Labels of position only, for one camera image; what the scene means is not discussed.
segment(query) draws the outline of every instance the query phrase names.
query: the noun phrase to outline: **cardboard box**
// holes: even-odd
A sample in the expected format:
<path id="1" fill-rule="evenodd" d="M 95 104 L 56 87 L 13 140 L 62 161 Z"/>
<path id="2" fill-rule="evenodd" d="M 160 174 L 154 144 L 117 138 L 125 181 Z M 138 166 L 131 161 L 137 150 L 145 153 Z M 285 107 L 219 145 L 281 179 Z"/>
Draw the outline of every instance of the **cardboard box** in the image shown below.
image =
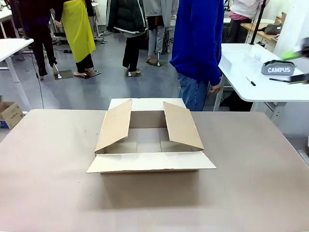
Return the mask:
<path id="1" fill-rule="evenodd" d="M 12 129 L 24 114 L 16 102 L 0 102 L 0 128 Z"/>
<path id="2" fill-rule="evenodd" d="M 87 173 L 214 169 L 181 99 L 112 100 Z"/>

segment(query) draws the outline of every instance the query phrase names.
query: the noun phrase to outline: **blue jeans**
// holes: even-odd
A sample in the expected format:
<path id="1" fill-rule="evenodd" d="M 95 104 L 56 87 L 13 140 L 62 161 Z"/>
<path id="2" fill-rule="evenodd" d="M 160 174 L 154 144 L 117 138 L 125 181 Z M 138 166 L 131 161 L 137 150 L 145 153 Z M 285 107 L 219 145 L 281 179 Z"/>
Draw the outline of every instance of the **blue jeans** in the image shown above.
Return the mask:
<path id="1" fill-rule="evenodd" d="M 209 83 L 197 81 L 190 77 L 177 73 L 180 81 L 179 98 L 183 99 L 185 106 L 190 111 L 202 111 L 204 108 Z"/>

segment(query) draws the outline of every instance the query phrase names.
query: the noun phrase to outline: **jeans pocket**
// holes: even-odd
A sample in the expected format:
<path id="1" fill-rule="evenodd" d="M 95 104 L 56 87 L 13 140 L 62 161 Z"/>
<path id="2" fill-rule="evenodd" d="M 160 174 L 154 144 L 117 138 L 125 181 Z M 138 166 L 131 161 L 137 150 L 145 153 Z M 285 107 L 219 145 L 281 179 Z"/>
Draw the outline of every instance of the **jeans pocket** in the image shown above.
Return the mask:
<path id="1" fill-rule="evenodd" d="M 180 81 L 180 86 L 189 86 L 191 82 L 191 78 L 184 76 L 182 74 L 178 74 L 178 80 Z"/>

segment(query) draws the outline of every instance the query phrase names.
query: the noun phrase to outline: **yellow apron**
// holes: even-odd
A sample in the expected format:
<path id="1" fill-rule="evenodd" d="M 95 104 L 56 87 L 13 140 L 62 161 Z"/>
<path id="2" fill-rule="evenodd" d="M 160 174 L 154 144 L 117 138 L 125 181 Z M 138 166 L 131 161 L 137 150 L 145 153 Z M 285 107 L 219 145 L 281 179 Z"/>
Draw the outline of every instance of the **yellow apron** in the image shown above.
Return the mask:
<path id="1" fill-rule="evenodd" d="M 96 49 L 84 0 L 66 1 L 62 23 L 75 63 L 82 61 Z"/>

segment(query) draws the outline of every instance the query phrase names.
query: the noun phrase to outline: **blue sweatshirt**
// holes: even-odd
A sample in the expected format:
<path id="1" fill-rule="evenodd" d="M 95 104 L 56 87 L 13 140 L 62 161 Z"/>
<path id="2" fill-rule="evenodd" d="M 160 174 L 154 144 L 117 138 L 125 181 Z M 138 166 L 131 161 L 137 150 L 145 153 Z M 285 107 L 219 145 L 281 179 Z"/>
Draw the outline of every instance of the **blue sweatshirt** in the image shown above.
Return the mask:
<path id="1" fill-rule="evenodd" d="M 180 0 L 170 61 L 177 72 L 220 83 L 223 18 L 223 0 Z"/>

